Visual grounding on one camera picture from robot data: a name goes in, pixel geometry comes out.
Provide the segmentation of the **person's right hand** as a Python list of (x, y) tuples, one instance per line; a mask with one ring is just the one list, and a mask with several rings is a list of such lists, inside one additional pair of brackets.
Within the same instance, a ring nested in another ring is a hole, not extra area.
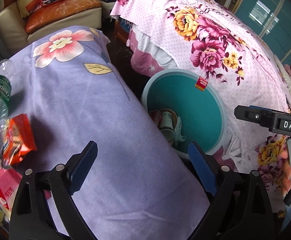
[(291, 166), (289, 162), (287, 161), (289, 154), (288, 150), (285, 149), (282, 154), (281, 154), (283, 159), (286, 159), (284, 165), (283, 165), (283, 178), (282, 178), (282, 194), (285, 197), (286, 194), (290, 191), (291, 189)]

